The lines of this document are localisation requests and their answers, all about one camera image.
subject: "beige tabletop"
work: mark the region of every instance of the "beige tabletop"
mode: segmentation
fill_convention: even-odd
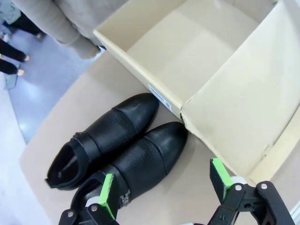
[[[50,189],[45,183],[54,157],[75,132],[83,131],[111,107],[141,92],[148,90],[106,52],[61,98],[27,146],[21,157],[22,171],[54,225],[58,224],[62,211],[69,208],[75,193]],[[151,128],[175,120],[177,118],[160,105]],[[117,221],[121,225],[207,223],[219,205],[209,177],[213,157],[211,151],[190,134],[171,173],[154,189],[121,209]],[[288,209],[300,200],[299,158],[300,151],[294,150],[272,180]],[[248,222],[250,218],[249,215],[242,217],[237,224],[252,224]]]

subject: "person's arm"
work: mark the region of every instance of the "person's arm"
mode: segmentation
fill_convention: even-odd
[[[43,32],[73,48],[81,58],[92,58],[97,47],[82,36],[53,0],[12,0]]]

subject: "black shoe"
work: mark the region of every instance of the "black shoe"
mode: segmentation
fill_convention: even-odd
[[[158,110],[154,95],[135,95],[112,108],[67,142],[48,171],[51,188],[70,190],[116,158],[151,124]]]
[[[115,173],[119,183],[119,208],[128,205],[168,175],[187,138],[188,131],[179,122],[166,123],[149,131],[113,162],[88,178],[77,190],[71,209],[85,211],[87,201],[100,195],[108,173]]]

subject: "blue floor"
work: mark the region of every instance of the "blue floor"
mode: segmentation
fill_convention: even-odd
[[[9,90],[22,134],[28,143],[92,60],[80,59],[73,50],[59,46],[49,36],[40,42],[31,34],[17,31],[9,43],[30,56],[30,61],[20,66],[25,70],[24,76],[18,77],[16,87]]]

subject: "barcode label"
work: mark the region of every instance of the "barcode label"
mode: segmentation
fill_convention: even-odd
[[[160,95],[160,94],[158,94],[158,92],[153,88],[153,87],[151,87],[150,86],[150,84],[149,84],[149,90],[151,91],[151,93],[155,96],[155,97],[157,97],[158,98],[158,100],[162,103],[162,104],[164,104],[164,106],[165,107],[167,107],[171,112],[172,112],[172,107],[171,107],[171,105]]]

